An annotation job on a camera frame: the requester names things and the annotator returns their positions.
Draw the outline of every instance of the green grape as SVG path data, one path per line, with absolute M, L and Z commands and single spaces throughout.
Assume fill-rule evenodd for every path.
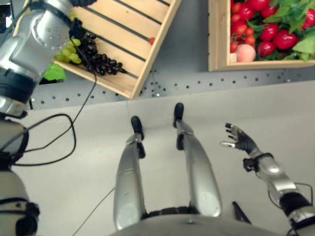
M 81 64 L 82 62 L 81 58 L 75 58 L 75 59 L 72 59 L 71 61 L 73 61 L 76 64 Z
M 57 56 L 56 56 L 56 60 L 57 60 L 57 61 L 61 61 L 61 62 L 62 62 L 63 59 L 64 59 L 64 56 L 63 56 L 63 55 L 57 55 Z
M 76 53 L 77 52 L 77 50 L 74 47 L 72 47 L 72 46 L 66 46 L 66 49 L 69 50 L 71 53 Z
M 70 56 L 69 56 L 69 59 L 70 60 L 76 60 L 79 58 L 79 55 L 75 54 L 75 53 L 72 53 Z
M 69 63 L 69 62 L 70 62 L 70 58 L 64 57 L 63 61 L 64 61 L 65 63 Z
M 79 39 L 72 38 L 72 41 L 73 41 L 74 45 L 77 46 L 77 47 L 81 45 L 81 41 L 80 41 Z M 69 40 L 69 41 L 67 42 L 67 46 L 69 46 L 69 45 L 74 46 L 73 43 L 72 43 L 72 41 Z
M 69 57 L 71 55 L 71 52 L 67 48 L 63 48 L 61 54 Z

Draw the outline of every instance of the black joint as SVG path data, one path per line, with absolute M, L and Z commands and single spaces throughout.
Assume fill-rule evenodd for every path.
M 132 117 L 131 125 L 132 125 L 134 133 L 141 134 L 141 139 L 144 140 L 144 133 L 143 133 L 142 124 L 139 117 L 137 116 Z
M 311 206 L 311 203 L 302 194 L 295 192 L 284 194 L 279 203 L 286 216 L 297 209 Z
M 176 106 L 175 106 L 175 109 L 174 109 L 174 122 L 173 122 L 174 128 L 177 128 L 176 127 L 176 121 L 183 119 L 183 114 L 184 114 L 184 105 L 183 105 L 183 103 L 177 103 Z
M 143 159 L 146 156 L 146 152 L 144 151 L 144 147 L 142 143 L 137 143 L 139 158 Z
M 176 141 L 176 148 L 181 151 L 184 150 L 184 135 L 180 134 L 179 136 L 177 136 L 177 141 Z

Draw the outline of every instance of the wooden slat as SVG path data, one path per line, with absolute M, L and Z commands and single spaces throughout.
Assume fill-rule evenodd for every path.
M 105 53 L 111 59 L 121 62 L 123 64 L 123 68 L 131 74 L 137 76 L 140 75 L 144 66 L 144 61 L 98 38 L 95 40 L 95 43 L 97 45 L 98 53 Z
M 99 0 L 90 5 L 89 8 L 147 38 L 156 37 L 161 26 L 113 0 Z
M 93 74 L 81 69 L 78 66 L 59 61 L 55 61 L 55 63 L 85 79 L 94 81 Z M 137 80 L 127 74 L 118 73 L 117 75 L 105 75 L 102 77 L 97 76 L 97 83 L 116 93 L 119 93 L 122 96 L 130 97 Z
M 161 30 L 159 31 L 159 33 L 158 33 L 158 35 L 154 41 L 153 48 L 150 52 L 148 60 L 146 60 L 143 71 L 142 71 L 139 79 L 137 80 L 137 83 L 135 85 L 134 90 L 132 91 L 130 98 L 134 98 L 135 96 L 137 96 L 139 94 L 145 80 L 147 79 L 147 77 L 150 73 L 151 67 L 152 67 L 152 65 L 153 65 L 153 63 L 154 63 L 154 61 L 158 55 L 158 51 L 162 45 L 162 42 L 166 36 L 168 29 L 169 29 L 169 27 L 173 21 L 173 18 L 176 14 L 176 11 L 177 11 L 180 3 L 181 3 L 181 0 L 173 0 L 173 3 L 170 5 L 169 10 L 165 16 L 165 20 L 163 21 L 163 24 L 161 25 Z
M 162 0 L 162 1 L 164 1 L 164 2 L 166 2 L 168 4 L 171 4 L 173 2 L 173 0 Z
M 83 27 L 144 59 L 148 57 L 151 50 L 148 41 L 83 8 L 76 8 L 75 13 Z
M 121 2 L 143 12 L 153 19 L 163 22 L 168 6 L 156 0 L 120 0 Z

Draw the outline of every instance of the green leaf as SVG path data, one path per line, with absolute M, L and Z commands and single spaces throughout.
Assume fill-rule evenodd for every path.
M 287 55 L 285 58 L 283 58 L 283 60 L 296 60 L 297 54 L 296 53 L 292 53 L 290 55 Z
M 309 53 L 301 53 L 300 59 L 302 59 L 303 61 L 308 61 L 308 60 L 310 60 L 310 54 Z
M 306 18 L 306 15 L 304 15 L 304 17 L 302 17 L 300 20 L 291 19 L 289 23 L 290 24 L 289 32 L 292 33 L 295 30 L 300 29 L 305 21 L 305 18 Z
M 43 74 L 43 77 L 49 81 L 50 80 L 64 80 L 65 79 L 64 69 L 55 63 L 50 63 L 45 73 Z
M 306 37 L 298 42 L 292 49 L 301 53 L 315 53 L 315 38 Z
M 280 0 L 271 0 L 270 3 L 269 3 L 269 5 L 271 5 L 271 6 L 276 6 L 276 5 L 279 4 L 279 2 L 280 2 Z
M 254 25 L 252 22 L 248 21 L 247 20 L 247 25 L 251 28 L 253 28 L 254 31 L 256 32 L 262 32 L 262 30 L 264 29 L 264 25 L 260 25 L 260 26 L 257 26 L 257 25 Z

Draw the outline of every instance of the grape bunch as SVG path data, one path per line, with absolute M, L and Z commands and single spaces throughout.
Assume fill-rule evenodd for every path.
M 72 41 L 77 47 L 81 45 L 79 39 L 72 38 Z M 65 63 L 73 62 L 75 64 L 81 64 L 82 60 L 77 54 L 77 50 L 75 49 L 73 43 L 69 40 L 67 45 L 55 54 L 55 59 Z
M 87 33 L 81 41 L 79 49 L 82 51 L 86 59 L 89 61 L 87 63 L 82 55 L 79 55 L 82 60 L 82 64 L 90 72 L 96 72 L 97 74 L 103 76 L 106 73 L 109 75 L 116 75 L 118 72 L 127 73 L 123 69 L 123 64 L 117 62 L 114 59 L 109 58 L 106 54 L 98 54 L 95 40 L 96 35 L 93 33 Z

